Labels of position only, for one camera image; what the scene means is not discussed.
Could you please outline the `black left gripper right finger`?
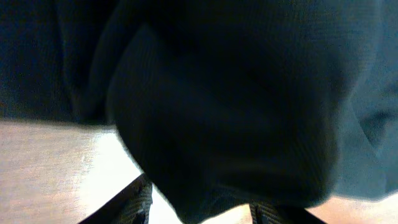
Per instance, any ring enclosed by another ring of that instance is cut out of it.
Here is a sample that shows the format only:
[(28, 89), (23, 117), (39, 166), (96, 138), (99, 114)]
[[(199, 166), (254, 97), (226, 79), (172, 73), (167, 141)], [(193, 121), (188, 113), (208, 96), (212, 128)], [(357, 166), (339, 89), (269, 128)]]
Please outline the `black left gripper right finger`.
[(250, 203), (253, 224), (326, 224), (304, 208)]

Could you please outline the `black polo shirt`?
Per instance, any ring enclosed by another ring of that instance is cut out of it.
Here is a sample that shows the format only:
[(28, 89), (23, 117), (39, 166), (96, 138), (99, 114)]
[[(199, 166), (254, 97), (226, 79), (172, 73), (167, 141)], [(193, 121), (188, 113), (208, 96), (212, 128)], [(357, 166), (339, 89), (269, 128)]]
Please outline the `black polo shirt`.
[(3, 0), (1, 117), (113, 125), (184, 223), (397, 192), (397, 2)]

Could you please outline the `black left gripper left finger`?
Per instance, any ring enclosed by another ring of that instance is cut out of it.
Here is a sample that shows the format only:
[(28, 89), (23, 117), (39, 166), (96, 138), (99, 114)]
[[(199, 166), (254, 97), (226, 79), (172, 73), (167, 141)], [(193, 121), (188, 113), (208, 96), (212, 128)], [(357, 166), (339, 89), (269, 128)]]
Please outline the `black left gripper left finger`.
[(152, 182), (145, 174), (79, 224), (148, 224), (152, 205)]

